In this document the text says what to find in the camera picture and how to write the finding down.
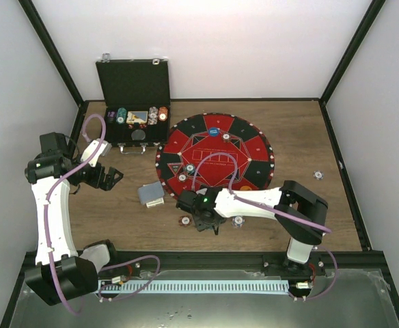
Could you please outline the red poker chip stack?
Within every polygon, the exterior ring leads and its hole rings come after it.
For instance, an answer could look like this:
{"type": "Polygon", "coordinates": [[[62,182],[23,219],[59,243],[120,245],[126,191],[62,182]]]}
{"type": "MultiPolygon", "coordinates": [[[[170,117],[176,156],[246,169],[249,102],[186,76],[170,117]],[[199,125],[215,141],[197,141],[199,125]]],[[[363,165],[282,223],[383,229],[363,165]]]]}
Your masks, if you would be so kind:
{"type": "Polygon", "coordinates": [[[178,224],[182,227],[191,225],[191,218],[189,216],[181,216],[178,220],[178,224]]]}

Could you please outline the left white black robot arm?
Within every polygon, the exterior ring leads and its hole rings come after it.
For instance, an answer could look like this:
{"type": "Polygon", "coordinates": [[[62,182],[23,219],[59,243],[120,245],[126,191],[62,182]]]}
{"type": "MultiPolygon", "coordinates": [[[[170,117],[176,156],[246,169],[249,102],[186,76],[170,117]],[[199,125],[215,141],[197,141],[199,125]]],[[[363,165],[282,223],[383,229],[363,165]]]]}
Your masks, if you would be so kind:
{"type": "Polygon", "coordinates": [[[70,227],[70,188],[87,184],[110,191],[123,174],[99,163],[111,148],[103,139],[91,141],[79,158],[69,153],[62,133],[41,135],[40,147],[41,153],[25,168],[38,216],[35,268],[25,272],[25,282],[47,305],[57,305],[96,291],[100,272],[112,276],[120,270],[121,260],[108,239],[77,251],[70,227]]]}

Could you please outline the blue poker chip stack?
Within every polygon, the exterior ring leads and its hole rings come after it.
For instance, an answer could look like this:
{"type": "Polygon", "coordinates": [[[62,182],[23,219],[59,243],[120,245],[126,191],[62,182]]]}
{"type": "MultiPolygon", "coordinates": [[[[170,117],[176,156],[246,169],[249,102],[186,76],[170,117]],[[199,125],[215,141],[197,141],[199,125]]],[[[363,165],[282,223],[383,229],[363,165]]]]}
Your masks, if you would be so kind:
{"type": "Polygon", "coordinates": [[[245,219],[242,216],[235,216],[232,218],[232,226],[234,228],[241,228],[245,223],[245,219]]]}

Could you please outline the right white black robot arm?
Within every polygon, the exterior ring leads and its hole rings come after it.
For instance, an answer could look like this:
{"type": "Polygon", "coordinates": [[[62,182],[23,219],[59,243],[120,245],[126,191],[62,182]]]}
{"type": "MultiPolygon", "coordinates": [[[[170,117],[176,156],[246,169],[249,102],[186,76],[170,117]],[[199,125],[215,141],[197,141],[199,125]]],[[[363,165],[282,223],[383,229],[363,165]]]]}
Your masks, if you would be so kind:
{"type": "Polygon", "coordinates": [[[290,240],[284,266],[292,275],[309,266],[312,250],[331,233],[326,226],[326,200],[293,180],[281,187],[257,191],[236,191],[213,187],[193,192],[189,211],[204,228],[217,230],[226,219],[253,217],[272,219],[288,233],[290,240]]]}

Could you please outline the teal chip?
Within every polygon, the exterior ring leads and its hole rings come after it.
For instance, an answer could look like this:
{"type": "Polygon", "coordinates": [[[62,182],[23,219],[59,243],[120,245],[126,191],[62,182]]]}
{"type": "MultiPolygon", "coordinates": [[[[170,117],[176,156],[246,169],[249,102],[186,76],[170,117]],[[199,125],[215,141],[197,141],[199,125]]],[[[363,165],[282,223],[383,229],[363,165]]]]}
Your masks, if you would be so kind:
{"type": "Polygon", "coordinates": [[[193,174],[195,172],[195,166],[192,163],[188,163],[184,168],[187,174],[193,174]]]}

